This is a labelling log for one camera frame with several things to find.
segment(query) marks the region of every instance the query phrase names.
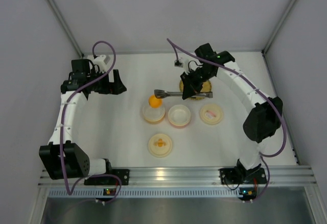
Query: white wall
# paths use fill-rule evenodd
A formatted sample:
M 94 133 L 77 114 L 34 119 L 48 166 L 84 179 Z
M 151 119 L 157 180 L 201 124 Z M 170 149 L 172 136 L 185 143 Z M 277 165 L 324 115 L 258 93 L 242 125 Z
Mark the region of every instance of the white wall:
M 300 160 L 327 203 L 327 0 L 299 0 L 267 55 Z
M 262 50 L 289 0 L 55 1 L 84 52 L 99 39 L 119 52 L 171 52 L 167 37 L 189 50 Z
M 0 222 L 27 223 L 76 57 L 44 0 L 0 0 Z

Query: white table surface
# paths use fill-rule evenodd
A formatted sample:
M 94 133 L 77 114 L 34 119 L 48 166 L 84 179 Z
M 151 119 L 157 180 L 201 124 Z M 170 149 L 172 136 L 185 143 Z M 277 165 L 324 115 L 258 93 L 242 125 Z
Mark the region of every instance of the white table surface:
M 266 94 L 275 96 L 260 52 L 231 53 L 243 72 Z M 214 98 L 201 101 L 179 97 L 163 99 L 166 114 L 170 107 L 184 104 L 192 113 L 184 129 L 170 126 L 167 118 L 157 125 L 143 120 L 141 109 L 154 89 L 179 91 L 182 68 L 174 67 L 174 54 L 118 55 L 119 70 L 127 92 L 120 95 L 91 94 L 79 126 L 78 145 L 90 158 L 108 158 L 113 167 L 234 166 L 242 147 L 250 143 L 243 132 L 245 108 L 224 83 L 212 78 Z M 216 103 L 224 119 L 215 126 L 204 124 L 199 111 L 204 104 Z M 169 135 L 173 149 L 165 158 L 148 151 L 149 139 L 157 133 Z M 264 153 L 275 153 L 282 143 L 282 130 L 267 138 Z M 267 158 L 269 165 L 295 165 L 288 139 L 284 151 Z

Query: metal frame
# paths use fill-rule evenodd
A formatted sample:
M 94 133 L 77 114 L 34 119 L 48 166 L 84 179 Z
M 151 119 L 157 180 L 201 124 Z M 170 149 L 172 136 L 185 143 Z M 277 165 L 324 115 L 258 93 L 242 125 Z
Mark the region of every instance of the metal frame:
M 221 184 L 220 168 L 225 167 L 132 167 L 129 168 L 129 185 L 122 187 L 118 198 L 233 197 L 236 199 L 240 196 L 239 189 L 231 191 Z M 327 212 L 310 166 L 271 166 L 269 169 L 271 174 L 269 188 L 304 187 L 316 223 L 327 223 Z M 70 187 L 75 180 L 69 179 Z M 77 184 L 74 194 L 69 196 L 64 181 L 52 180 L 47 171 L 43 170 L 38 187 L 38 198 L 29 223 L 40 223 L 48 197 L 106 198 L 110 196 L 104 196 L 103 189 L 113 186 L 85 186 L 81 181 Z
M 129 185 L 122 189 L 134 188 L 217 188 L 221 184 L 219 169 L 225 167 L 136 167 L 129 168 Z M 316 185 L 316 179 L 310 166 L 271 166 L 269 187 L 295 187 Z M 69 179 L 72 185 L 77 179 Z M 38 183 L 40 188 L 65 188 L 64 180 L 52 180 L 47 171 L 43 170 Z M 83 181 L 77 188 L 84 186 Z
M 265 45 L 265 48 L 262 50 L 263 55 L 265 55 L 269 51 L 269 49 L 270 49 L 271 45 L 273 44 L 277 34 L 280 32 L 281 28 L 285 24 L 287 18 L 290 16 L 290 14 L 291 14 L 291 12 L 292 12 L 292 10 L 293 10 L 293 8 L 294 8 L 294 6 L 296 5 L 297 2 L 298 2 L 298 0 L 290 0 L 288 2 L 285 11 L 283 12 L 283 14 L 282 14 L 281 18 L 279 19 L 277 25 L 275 26 L 271 36 L 269 37 L 268 42 Z
M 69 41 L 71 42 L 72 46 L 74 47 L 76 53 L 79 55 L 80 58 L 82 58 L 84 56 L 81 48 L 79 47 L 78 42 L 76 41 L 71 28 L 69 27 L 69 25 L 67 24 L 67 22 L 65 21 L 60 9 L 58 8 L 55 0 L 45 0 L 50 9 L 52 10 L 52 12 L 54 13 L 56 19 L 58 20 L 58 23 L 60 24 L 61 28 L 63 29 L 64 33 L 66 34 L 66 36 L 68 37 Z M 287 20 L 287 18 L 289 17 L 291 11 L 293 10 L 294 6 L 296 5 L 298 0 L 290 0 L 285 8 L 285 11 L 283 12 L 281 18 L 278 20 L 271 36 L 268 39 L 268 42 L 266 43 L 264 49 L 262 50 L 263 55 L 265 55 L 268 50 L 270 49 L 272 43 L 274 42 L 277 34 L 279 33 L 279 31 L 281 30 L 282 26 L 284 25 L 285 21 Z
M 70 41 L 70 43 L 72 44 L 73 48 L 75 49 L 77 55 L 82 58 L 84 55 L 81 51 L 81 48 L 79 47 L 69 25 L 67 24 L 67 22 L 65 21 L 64 17 L 62 16 L 56 2 L 54 0 L 45 0 L 47 2 L 47 4 L 49 5 L 51 11 L 53 12 L 53 14 L 55 15 L 55 18 L 58 20 L 59 25 L 61 26 L 61 28 L 63 29 L 64 33 L 66 34 L 68 40 Z

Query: round plastic lid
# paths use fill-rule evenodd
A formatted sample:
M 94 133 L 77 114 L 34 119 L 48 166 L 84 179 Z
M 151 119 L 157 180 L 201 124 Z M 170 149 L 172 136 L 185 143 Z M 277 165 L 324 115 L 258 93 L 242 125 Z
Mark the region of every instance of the round plastic lid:
M 156 134 L 149 140 L 148 148 L 153 156 L 163 158 L 171 152 L 173 141 L 166 134 Z
M 174 105 L 169 109 L 168 120 L 175 126 L 185 126 L 191 120 L 191 112 L 187 106 Z
M 161 120 L 165 115 L 164 106 L 159 108 L 152 108 L 149 104 L 145 104 L 142 108 L 143 117 L 149 122 L 156 122 Z
M 223 117 L 223 110 L 217 104 L 204 105 L 200 110 L 201 120 L 208 125 L 218 124 Z

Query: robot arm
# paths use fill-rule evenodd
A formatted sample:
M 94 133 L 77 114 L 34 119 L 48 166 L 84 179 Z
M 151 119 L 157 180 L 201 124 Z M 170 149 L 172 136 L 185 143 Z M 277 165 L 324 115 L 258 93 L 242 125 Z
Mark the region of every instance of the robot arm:
M 222 183 L 253 184 L 253 179 L 257 177 L 256 175 L 261 176 L 262 173 L 264 174 L 260 159 L 262 141 L 267 137 L 273 136 L 281 126 L 281 122 L 268 102 L 259 95 L 258 89 L 254 89 L 253 86 L 250 86 L 242 78 L 245 77 L 248 80 L 235 62 L 235 58 L 229 52 L 224 51 L 217 54 L 213 51 L 210 44 L 207 43 L 197 48 L 195 54 L 200 59 L 214 62 L 219 66 L 224 66 L 239 73 L 235 74 L 200 60 L 202 64 L 200 67 L 196 68 L 196 70 L 186 69 L 186 72 L 180 76 L 184 85 L 182 98 L 186 99 L 200 93 L 202 83 L 214 76 L 224 82 L 238 97 L 248 112 L 248 117 L 243 124 L 243 130 L 252 142 L 241 150 L 242 155 L 238 159 L 236 167 L 221 170 Z M 175 66 L 181 67 L 183 65 L 179 61 L 175 61 Z M 279 97 L 271 98 L 265 93 L 261 93 L 268 97 L 281 115 L 283 110 L 282 100 Z
M 73 71 L 68 80 L 61 85 L 61 105 L 54 132 L 47 145 L 39 149 L 40 158 L 52 179 L 62 179 L 59 144 L 60 129 L 63 128 L 63 150 L 65 169 L 68 178 L 79 178 L 101 173 L 110 173 L 108 159 L 89 159 L 88 155 L 78 147 L 78 127 L 82 111 L 91 92 L 100 94 L 120 94 L 126 91 L 118 70 L 113 70 L 114 82 L 106 76 L 77 93 L 67 102 L 68 98 L 81 86 L 103 75 L 108 70 L 108 59 L 105 55 L 88 56 L 88 59 L 72 60 Z M 63 107 L 66 105 L 64 123 L 61 123 Z

